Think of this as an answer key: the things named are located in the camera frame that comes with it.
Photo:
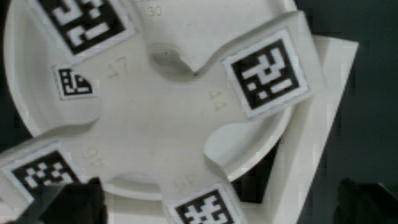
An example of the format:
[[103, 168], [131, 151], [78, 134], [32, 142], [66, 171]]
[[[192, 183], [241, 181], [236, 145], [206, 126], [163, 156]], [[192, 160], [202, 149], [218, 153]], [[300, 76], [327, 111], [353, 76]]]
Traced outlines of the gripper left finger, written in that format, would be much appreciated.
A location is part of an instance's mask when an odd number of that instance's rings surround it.
[[108, 224], [101, 181], [39, 188], [39, 195], [14, 224]]

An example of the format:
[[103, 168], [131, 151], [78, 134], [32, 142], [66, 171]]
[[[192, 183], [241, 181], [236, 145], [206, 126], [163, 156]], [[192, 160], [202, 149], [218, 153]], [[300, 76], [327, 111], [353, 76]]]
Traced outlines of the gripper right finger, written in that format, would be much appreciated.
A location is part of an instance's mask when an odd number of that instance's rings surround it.
[[334, 224], [398, 224], [398, 184], [341, 181]]

